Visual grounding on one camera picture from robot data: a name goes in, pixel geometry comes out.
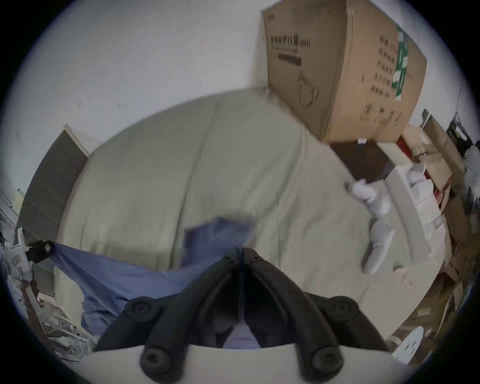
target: white object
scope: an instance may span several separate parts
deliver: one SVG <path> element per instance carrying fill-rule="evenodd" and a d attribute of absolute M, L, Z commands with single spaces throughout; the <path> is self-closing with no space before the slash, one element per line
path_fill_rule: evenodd
<path fill-rule="evenodd" d="M 348 186 L 351 194 L 368 205 L 375 217 L 383 217 L 390 210 L 391 200 L 387 192 L 378 193 L 365 179 L 351 183 Z"/>
<path fill-rule="evenodd" d="M 364 201 L 367 204 L 373 203 L 377 197 L 377 191 L 374 187 L 367 184 L 365 179 L 360 179 L 356 182 L 351 183 L 348 186 L 348 190 L 351 194 L 358 197 L 360 200 Z"/>
<path fill-rule="evenodd" d="M 408 364 L 412 360 L 415 352 L 420 346 L 423 338 L 423 327 L 417 327 L 409 333 L 397 349 L 392 353 L 392 357 L 402 364 Z"/>
<path fill-rule="evenodd" d="M 370 210 L 375 217 L 384 217 L 388 211 L 390 211 L 391 206 L 392 200 L 390 199 L 390 194 L 388 192 L 380 192 L 370 204 Z"/>
<path fill-rule="evenodd" d="M 4 248 L 3 260 L 7 265 L 7 272 L 12 279 L 32 281 L 33 274 L 26 252 L 29 247 L 25 244 L 24 232 L 21 228 L 17 231 L 18 244 L 11 248 Z"/>
<path fill-rule="evenodd" d="M 414 164 L 412 168 L 408 170 L 407 179 L 411 185 L 424 180 L 425 170 L 427 169 L 426 163 Z"/>
<path fill-rule="evenodd" d="M 412 185 L 412 195 L 416 204 L 425 200 L 427 197 L 433 194 L 432 180 L 418 181 L 415 185 Z"/>
<path fill-rule="evenodd" d="M 24 231 L 18 228 L 17 231 L 18 244 L 11 248 L 3 248 L 2 261 L 5 263 L 9 278 L 12 280 L 24 280 L 30 283 L 33 279 L 31 263 L 28 261 L 26 252 L 30 249 L 25 243 Z M 33 294 L 32 288 L 28 285 L 25 288 L 28 300 L 32 305 L 38 319 L 40 321 L 51 315 L 47 308 L 42 308 Z"/>
<path fill-rule="evenodd" d="M 366 274 L 375 273 L 380 264 L 385 260 L 390 244 L 392 243 L 395 230 L 390 227 L 385 220 L 377 220 L 370 231 L 370 241 L 372 242 L 372 252 L 363 268 Z"/>
<path fill-rule="evenodd" d="M 143 346 L 95 352 L 73 369 L 92 384 L 151 384 L 139 361 Z M 388 352 L 340 346 L 344 365 L 329 384 L 404 383 L 414 367 L 405 366 Z M 237 350 L 190 345 L 179 384 L 304 384 L 294 344 Z"/>
<path fill-rule="evenodd" d="M 416 204 L 407 179 L 409 172 L 410 167 L 396 166 L 386 177 L 385 182 L 407 230 L 413 261 L 421 263 L 428 260 L 443 243 L 446 229 L 444 223 L 437 228 L 433 225 L 436 218 L 441 215 L 433 194 Z"/>
<path fill-rule="evenodd" d="M 470 187 L 473 198 L 478 199 L 480 198 L 480 150 L 476 146 L 472 145 L 465 151 L 463 165 L 465 166 L 463 193 L 466 196 Z"/>

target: white shoe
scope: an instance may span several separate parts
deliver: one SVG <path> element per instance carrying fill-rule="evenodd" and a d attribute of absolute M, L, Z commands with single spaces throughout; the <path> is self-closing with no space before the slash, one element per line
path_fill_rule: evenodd
<path fill-rule="evenodd" d="M 348 190 L 366 203 L 375 217 L 383 217 L 390 211 L 392 205 L 390 194 L 387 192 L 378 193 L 374 187 L 367 184 L 365 179 L 351 183 Z"/>
<path fill-rule="evenodd" d="M 371 275 L 377 271 L 378 267 L 387 256 L 394 235 L 395 229 L 389 226 L 385 220 L 380 219 L 374 223 L 370 230 L 372 252 L 368 256 L 367 262 L 363 267 L 363 273 Z"/>

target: beige bedsheet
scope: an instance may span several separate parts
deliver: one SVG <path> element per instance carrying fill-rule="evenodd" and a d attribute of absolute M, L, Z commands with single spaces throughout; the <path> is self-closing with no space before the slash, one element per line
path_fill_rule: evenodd
<path fill-rule="evenodd" d="M 165 270 L 178 265 L 186 228 L 216 216 L 252 217 L 252 246 L 263 258 L 305 291 L 357 300 L 386 337 L 425 295 L 444 249 L 412 266 L 393 207 L 387 259 L 377 274 L 363 275 L 371 214 L 346 191 L 352 180 L 330 147 L 268 92 L 215 95 L 143 120 L 98 148 L 70 196 L 59 242 Z M 409 272 L 394 274 L 394 265 Z M 81 292 L 59 272 L 56 298 L 79 323 Z"/>

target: cardboard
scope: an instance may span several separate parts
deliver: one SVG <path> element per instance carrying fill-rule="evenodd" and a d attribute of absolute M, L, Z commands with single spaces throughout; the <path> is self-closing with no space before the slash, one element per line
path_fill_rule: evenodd
<path fill-rule="evenodd" d="M 425 297 L 403 323 L 404 326 L 422 326 L 424 330 L 431 328 L 436 335 L 442 328 L 446 310 L 453 296 L 455 284 L 444 274 L 439 274 Z"/>
<path fill-rule="evenodd" d="M 450 236 L 459 247 L 467 246 L 470 235 L 470 219 L 465 216 L 460 196 L 457 196 L 447 204 L 444 214 Z"/>
<path fill-rule="evenodd" d="M 447 249 L 450 251 L 451 257 L 450 260 L 445 257 L 441 272 L 446 273 L 452 280 L 459 281 L 468 268 L 467 260 L 475 256 L 470 219 L 465 216 L 459 196 L 447 204 L 444 215 L 450 233 L 450 243 L 447 244 Z"/>
<path fill-rule="evenodd" d="M 462 156 L 458 152 L 455 143 L 433 116 L 429 117 L 424 130 L 452 171 L 452 186 L 457 187 L 462 185 L 465 166 L 463 165 Z"/>
<path fill-rule="evenodd" d="M 315 136 L 398 140 L 427 61 L 383 12 L 367 0 L 284 0 L 264 22 L 268 85 Z"/>
<path fill-rule="evenodd" d="M 426 132 L 420 127 L 407 125 L 402 133 L 402 139 L 412 152 L 414 162 L 426 163 L 427 173 L 435 187 L 443 192 L 449 185 L 453 174 Z"/>

